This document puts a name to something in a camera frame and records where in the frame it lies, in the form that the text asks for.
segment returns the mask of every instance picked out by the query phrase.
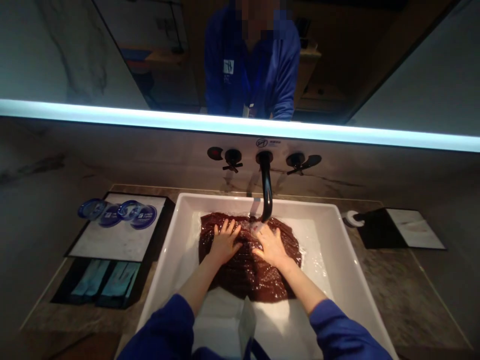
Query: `sleeve cuff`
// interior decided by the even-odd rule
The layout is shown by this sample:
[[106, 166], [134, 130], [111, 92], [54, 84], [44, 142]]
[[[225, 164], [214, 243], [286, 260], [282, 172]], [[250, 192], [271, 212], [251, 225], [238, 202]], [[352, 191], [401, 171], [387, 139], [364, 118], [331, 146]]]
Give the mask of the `sleeve cuff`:
[[195, 322], [195, 315], [187, 300], [179, 294], [174, 294], [164, 307], [157, 310], [152, 317], [157, 313], [168, 314], [169, 318], [182, 319], [186, 325], [193, 327]]
[[309, 316], [310, 323], [322, 323], [325, 320], [346, 317], [345, 313], [332, 300], [326, 299], [318, 303]]

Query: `blue sleeve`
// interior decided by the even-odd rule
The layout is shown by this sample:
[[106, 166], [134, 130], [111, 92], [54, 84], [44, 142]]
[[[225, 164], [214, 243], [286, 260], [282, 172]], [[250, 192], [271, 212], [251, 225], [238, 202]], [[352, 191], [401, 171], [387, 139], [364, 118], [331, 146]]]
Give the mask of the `blue sleeve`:
[[209, 115], [226, 115], [222, 60], [222, 23], [224, 11], [215, 13], [205, 31], [205, 100]]
[[290, 121], [294, 115], [294, 94], [300, 62], [300, 38], [295, 26], [289, 41], [284, 40], [276, 79], [272, 113], [275, 120]]
[[131, 338], [118, 360], [189, 359], [194, 344], [194, 322], [190, 305], [175, 294]]
[[325, 359], [391, 359], [367, 329], [349, 319], [332, 300], [315, 307], [310, 324]]

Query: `wrist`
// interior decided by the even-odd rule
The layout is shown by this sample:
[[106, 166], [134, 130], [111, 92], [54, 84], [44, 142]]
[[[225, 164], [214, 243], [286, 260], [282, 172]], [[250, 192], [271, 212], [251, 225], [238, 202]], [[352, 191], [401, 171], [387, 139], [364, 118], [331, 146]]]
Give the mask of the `wrist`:
[[216, 270], [220, 269], [220, 267], [223, 265], [223, 263], [217, 257], [212, 256], [210, 253], [205, 256], [202, 262], [206, 262]]
[[289, 256], [282, 258], [277, 264], [276, 268], [281, 272], [287, 272], [292, 266], [297, 266], [297, 263]]

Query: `sink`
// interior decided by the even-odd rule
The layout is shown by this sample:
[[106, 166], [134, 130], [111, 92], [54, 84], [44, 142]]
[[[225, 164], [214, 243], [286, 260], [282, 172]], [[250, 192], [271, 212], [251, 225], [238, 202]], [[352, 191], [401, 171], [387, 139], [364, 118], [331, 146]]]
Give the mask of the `sink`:
[[[199, 264], [200, 217], [212, 212], [259, 217], [263, 199], [181, 193], [158, 259], [137, 330], [162, 307]], [[339, 210], [324, 203], [273, 200], [272, 217], [290, 226], [302, 252], [302, 270], [329, 298], [397, 359]], [[195, 320], [194, 349], [208, 346], [239, 357], [238, 317], [243, 300], [217, 288], [208, 293]], [[321, 359], [315, 333], [296, 299], [253, 303], [255, 338], [272, 359]]]

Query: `marble countertop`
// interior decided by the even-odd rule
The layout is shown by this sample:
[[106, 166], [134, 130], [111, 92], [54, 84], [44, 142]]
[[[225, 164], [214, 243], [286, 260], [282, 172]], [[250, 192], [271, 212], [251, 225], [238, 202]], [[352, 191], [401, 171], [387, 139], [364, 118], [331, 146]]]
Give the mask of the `marble countertop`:
[[[246, 196], [238, 192], [134, 185], [114, 185], [111, 191], [167, 196], [174, 203], [177, 202], [180, 193]], [[368, 212], [383, 207], [381, 202], [368, 200], [288, 195], [276, 195], [274, 198], [334, 204], [340, 212], [347, 210]], [[358, 231], [354, 228], [346, 230], [385, 327], [396, 348], [469, 348], [410, 249], [365, 249]], [[73, 260], [69, 258], [65, 260], [49, 288], [33, 309], [22, 332], [29, 334], [27, 337], [30, 343], [35, 338], [36, 332], [121, 333], [119, 350], [122, 349], [136, 331], [157, 264], [154, 263], [150, 269], [140, 300], [126, 310], [116, 310], [95, 307], [92, 304], [74, 306], [50, 303], [72, 262]]]

